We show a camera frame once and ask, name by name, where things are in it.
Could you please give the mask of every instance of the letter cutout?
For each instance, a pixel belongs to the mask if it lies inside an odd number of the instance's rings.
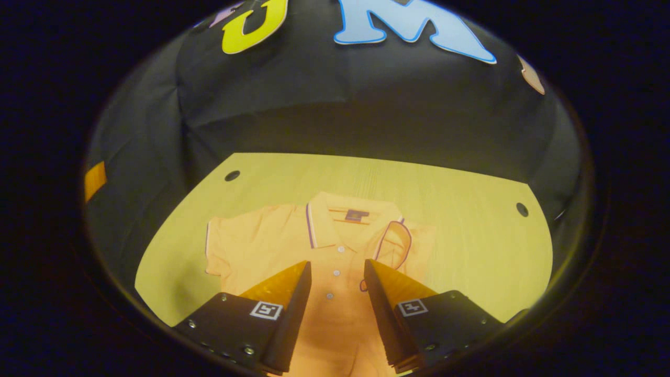
[[[265,22],[253,32],[243,33],[245,21],[253,13],[253,10],[240,14],[223,27],[223,40],[221,41],[223,52],[226,54],[242,52],[261,43],[279,29],[286,19],[288,0],[267,0],[262,7],[267,8]]]
[[[344,29],[335,34],[339,44],[379,43],[386,33],[373,25],[374,14],[405,42],[416,42],[430,20],[437,32],[430,41],[437,47],[496,64],[491,54],[472,30],[455,14],[426,0],[410,0],[406,5],[392,0],[339,0]]]

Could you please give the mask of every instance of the wooden table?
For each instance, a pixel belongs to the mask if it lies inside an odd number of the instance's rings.
[[[234,170],[241,175],[225,181]],[[212,217],[305,205],[320,191],[391,201],[405,218],[435,225],[423,283],[437,292],[457,289],[499,321],[547,288],[549,228],[525,183],[406,162],[266,153],[233,154],[184,198],[147,247],[135,288],[162,321],[176,325],[220,290],[219,277],[204,272]]]

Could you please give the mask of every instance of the clothing label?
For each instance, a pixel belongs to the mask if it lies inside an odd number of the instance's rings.
[[[357,211],[355,209],[350,209],[349,211],[346,212],[346,217],[344,218],[345,220],[349,221],[357,221],[360,222],[360,220],[363,218],[363,216],[369,216],[369,212],[363,212],[363,211]]]

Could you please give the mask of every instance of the blue letter m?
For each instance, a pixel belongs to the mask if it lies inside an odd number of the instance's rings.
[[[470,28],[455,14],[426,0],[409,0],[401,5],[393,0],[340,0],[344,29],[335,34],[339,44],[378,43],[386,39],[373,26],[377,16],[406,42],[416,42],[430,20],[437,33],[430,37],[437,47],[495,64],[496,58],[482,46]]]

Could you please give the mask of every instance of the polo shirt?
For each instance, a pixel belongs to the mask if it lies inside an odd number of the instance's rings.
[[[394,376],[363,279],[372,258],[423,281],[435,227],[407,221],[391,202],[318,193],[207,227],[208,274],[240,295],[303,260],[312,288],[287,376]]]

